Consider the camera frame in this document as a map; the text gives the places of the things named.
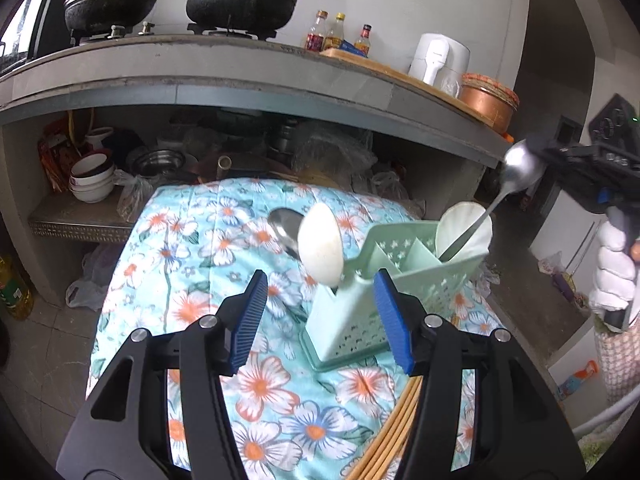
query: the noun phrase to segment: floral tablecloth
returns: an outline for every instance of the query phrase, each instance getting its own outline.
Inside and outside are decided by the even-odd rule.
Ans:
[[[239,294],[255,269],[268,276],[268,301],[247,364],[223,378],[226,408],[247,476],[337,479],[348,474],[380,430],[407,376],[390,352],[325,373],[314,372],[298,335],[316,283],[271,236],[266,217],[315,202],[336,215],[346,258],[355,257],[377,223],[410,221],[402,206],[281,180],[231,179],[205,186],[161,187],[147,203],[118,261],[98,320],[87,394],[132,330],[176,332],[224,298]],[[498,325],[472,285],[448,313],[462,330],[489,334]],[[474,380],[464,375],[454,467],[468,463]],[[180,375],[168,375],[174,463],[189,468]],[[387,472],[395,476],[398,460]]]

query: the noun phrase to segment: white pipe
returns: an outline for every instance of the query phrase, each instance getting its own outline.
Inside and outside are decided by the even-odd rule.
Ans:
[[[581,439],[586,434],[591,433],[599,425],[611,420],[624,412],[629,406],[631,406],[636,400],[640,399],[640,384],[631,390],[625,397],[616,402],[613,406],[609,406],[601,414],[594,416],[589,422],[585,422],[581,426],[574,429],[574,436],[576,440]]]

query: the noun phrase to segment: spoon handle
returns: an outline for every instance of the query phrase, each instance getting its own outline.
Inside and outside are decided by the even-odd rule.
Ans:
[[[456,240],[447,248],[446,251],[442,253],[440,256],[440,261],[444,264],[452,259],[456,254],[460,252],[460,249],[465,246],[465,244],[471,240],[471,237],[474,235],[476,231],[478,231],[479,227],[482,223],[488,218],[488,216],[494,212],[494,209],[498,207],[498,204],[504,200],[509,194],[506,190],[500,190],[500,194],[495,198],[492,204],[487,208],[487,210],[482,214],[482,216],[476,220],[469,229],[463,232]]]

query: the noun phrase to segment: utensil holder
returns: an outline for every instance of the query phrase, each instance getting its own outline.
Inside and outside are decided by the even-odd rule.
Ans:
[[[347,260],[335,290],[318,285],[300,340],[314,370],[322,372],[361,361],[388,348],[373,297],[373,277],[391,275],[398,291],[418,298],[425,312],[448,317],[455,294],[487,252],[443,264],[434,256],[438,222],[373,226],[360,254]]]

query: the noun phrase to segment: black frying pan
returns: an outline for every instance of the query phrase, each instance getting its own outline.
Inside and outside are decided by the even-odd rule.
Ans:
[[[66,0],[66,28],[89,37],[110,32],[111,25],[134,27],[155,4],[156,0]]]

